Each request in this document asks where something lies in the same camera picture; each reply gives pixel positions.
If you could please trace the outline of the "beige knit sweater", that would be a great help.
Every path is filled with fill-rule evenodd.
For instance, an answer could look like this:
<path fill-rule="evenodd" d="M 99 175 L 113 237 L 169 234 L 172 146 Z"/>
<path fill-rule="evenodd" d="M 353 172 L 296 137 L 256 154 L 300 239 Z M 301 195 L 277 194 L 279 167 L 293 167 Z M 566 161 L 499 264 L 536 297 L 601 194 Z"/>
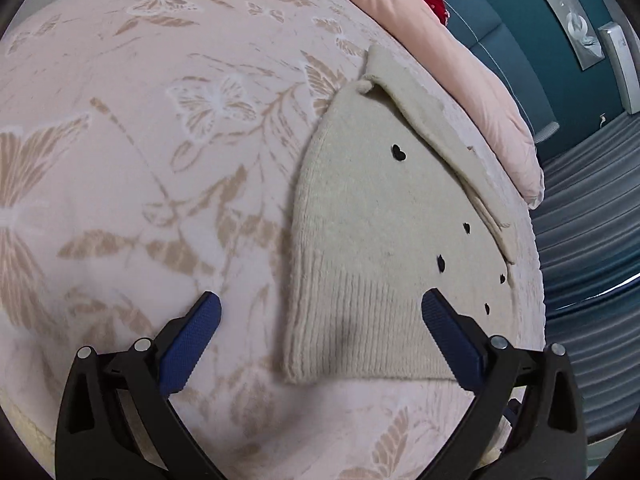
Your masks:
<path fill-rule="evenodd" d="M 423 295 L 436 288 L 489 335 L 513 337 L 515 257 L 506 204 L 442 103 L 372 47 L 297 180 L 286 378 L 448 377 Z"/>

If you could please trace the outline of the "grey-blue pleated curtain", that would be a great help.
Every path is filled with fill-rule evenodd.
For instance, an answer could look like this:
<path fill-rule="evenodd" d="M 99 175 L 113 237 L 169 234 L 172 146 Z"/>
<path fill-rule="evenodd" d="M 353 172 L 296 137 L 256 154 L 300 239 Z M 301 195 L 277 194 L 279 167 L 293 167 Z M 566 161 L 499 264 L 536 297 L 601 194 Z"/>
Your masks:
<path fill-rule="evenodd" d="M 618 116 L 544 172 L 532 219 L 546 337 L 567 350 L 594 442 L 639 407 L 638 116 Z"/>

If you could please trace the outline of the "pink butterfly bed blanket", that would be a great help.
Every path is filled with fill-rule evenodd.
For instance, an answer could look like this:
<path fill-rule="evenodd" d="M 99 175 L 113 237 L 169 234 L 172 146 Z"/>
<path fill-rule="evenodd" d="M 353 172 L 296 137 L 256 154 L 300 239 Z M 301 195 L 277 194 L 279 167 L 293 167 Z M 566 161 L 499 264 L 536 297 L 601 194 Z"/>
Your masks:
<path fill-rule="evenodd" d="M 1 43 L 1 405 L 53 466 L 76 351 L 124 350 L 221 296 L 172 404 L 233 479 L 407 479 L 470 403 L 449 380 L 281 372 L 291 195 L 374 44 L 442 103 L 518 234 L 516 339 L 544 345 L 528 206 L 466 111 L 350 0 L 58 0 Z"/>

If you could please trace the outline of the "teal upholstered headboard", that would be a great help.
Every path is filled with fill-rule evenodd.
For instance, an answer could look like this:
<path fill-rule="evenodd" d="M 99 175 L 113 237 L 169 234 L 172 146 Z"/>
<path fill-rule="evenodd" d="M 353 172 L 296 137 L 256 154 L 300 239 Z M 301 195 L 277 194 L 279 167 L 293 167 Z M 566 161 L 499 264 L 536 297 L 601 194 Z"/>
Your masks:
<path fill-rule="evenodd" d="M 450 32 L 512 93 L 532 133 L 559 129 L 537 145 L 544 164 L 598 128 L 593 82 L 603 89 L 603 62 L 583 72 L 544 0 L 445 0 Z"/>

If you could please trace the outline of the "pink folded duvet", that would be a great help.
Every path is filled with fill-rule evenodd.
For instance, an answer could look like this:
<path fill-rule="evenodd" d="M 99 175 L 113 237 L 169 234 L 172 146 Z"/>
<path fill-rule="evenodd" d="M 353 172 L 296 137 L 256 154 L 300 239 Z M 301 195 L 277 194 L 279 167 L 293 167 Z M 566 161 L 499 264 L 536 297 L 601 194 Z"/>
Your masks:
<path fill-rule="evenodd" d="M 393 35 L 459 103 L 527 206 L 539 206 L 544 172 L 534 137 L 498 76 L 454 38 L 423 0 L 350 1 Z"/>

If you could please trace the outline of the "silver framed wall art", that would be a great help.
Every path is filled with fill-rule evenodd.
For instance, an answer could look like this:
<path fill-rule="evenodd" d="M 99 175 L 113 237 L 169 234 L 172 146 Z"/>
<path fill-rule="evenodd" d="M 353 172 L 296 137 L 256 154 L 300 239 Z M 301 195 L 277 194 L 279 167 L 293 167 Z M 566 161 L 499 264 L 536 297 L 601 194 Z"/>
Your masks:
<path fill-rule="evenodd" d="M 598 34 L 579 0 L 546 0 L 574 51 L 581 70 L 605 59 Z"/>

